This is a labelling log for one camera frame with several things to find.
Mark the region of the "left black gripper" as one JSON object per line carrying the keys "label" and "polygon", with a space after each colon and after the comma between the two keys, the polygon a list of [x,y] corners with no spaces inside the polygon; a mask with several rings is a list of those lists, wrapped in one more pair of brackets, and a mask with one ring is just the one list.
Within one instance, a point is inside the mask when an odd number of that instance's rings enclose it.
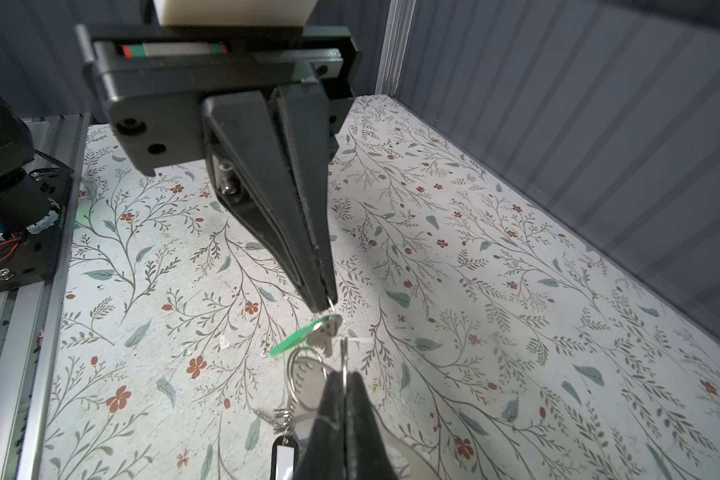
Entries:
{"label": "left black gripper", "polygon": [[87,83],[135,168],[204,157],[217,198],[313,312],[337,301],[331,137],[361,54],[346,27],[78,25]]}

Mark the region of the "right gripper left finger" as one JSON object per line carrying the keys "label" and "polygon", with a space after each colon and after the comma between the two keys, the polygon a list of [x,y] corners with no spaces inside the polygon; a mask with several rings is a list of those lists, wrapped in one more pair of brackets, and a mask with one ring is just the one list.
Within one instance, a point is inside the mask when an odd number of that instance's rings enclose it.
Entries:
{"label": "right gripper left finger", "polygon": [[295,480],[345,478],[345,402],[342,374],[326,381],[308,444],[300,455]]}

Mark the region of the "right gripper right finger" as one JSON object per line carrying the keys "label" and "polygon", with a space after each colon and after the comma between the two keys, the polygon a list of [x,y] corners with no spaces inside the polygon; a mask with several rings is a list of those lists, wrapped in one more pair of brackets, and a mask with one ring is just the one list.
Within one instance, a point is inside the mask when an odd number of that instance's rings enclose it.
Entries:
{"label": "right gripper right finger", "polygon": [[349,373],[346,383],[345,470],[349,480],[397,479],[358,372]]}

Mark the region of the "black tag key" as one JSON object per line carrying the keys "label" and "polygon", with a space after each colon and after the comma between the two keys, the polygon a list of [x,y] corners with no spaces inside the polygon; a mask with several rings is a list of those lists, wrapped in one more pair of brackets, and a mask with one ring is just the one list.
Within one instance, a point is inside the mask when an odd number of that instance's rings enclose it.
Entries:
{"label": "black tag key", "polygon": [[275,410],[273,427],[276,438],[271,449],[270,479],[292,480],[300,453],[292,412],[283,408]]}

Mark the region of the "grey strap metal keyring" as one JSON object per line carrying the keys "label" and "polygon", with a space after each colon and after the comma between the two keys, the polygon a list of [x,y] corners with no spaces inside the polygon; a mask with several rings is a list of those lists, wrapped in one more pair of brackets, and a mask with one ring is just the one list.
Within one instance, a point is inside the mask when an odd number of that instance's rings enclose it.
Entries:
{"label": "grey strap metal keyring", "polygon": [[[340,342],[340,360],[341,368],[336,370],[325,362],[316,349],[311,347],[298,347],[287,357],[285,367],[286,399],[281,408],[289,409],[292,412],[295,435],[300,445],[299,457],[307,447],[323,389],[331,373],[342,374],[345,402],[347,376],[351,373],[348,370],[348,342],[345,339]],[[397,479],[436,479],[438,475],[427,460],[396,437],[383,423],[376,408],[374,406],[373,408],[387,455]],[[257,410],[255,414],[273,427],[274,411],[265,413]]]}

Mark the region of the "green tag key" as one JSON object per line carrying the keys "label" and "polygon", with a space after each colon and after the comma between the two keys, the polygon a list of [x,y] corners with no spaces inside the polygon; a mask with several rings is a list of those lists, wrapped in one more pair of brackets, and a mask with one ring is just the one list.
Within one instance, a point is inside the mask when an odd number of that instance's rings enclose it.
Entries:
{"label": "green tag key", "polygon": [[273,347],[270,357],[276,357],[299,346],[320,349],[325,357],[333,354],[333,339],[337,337],[343,323],[339,314],[329,314],[312,321]]}

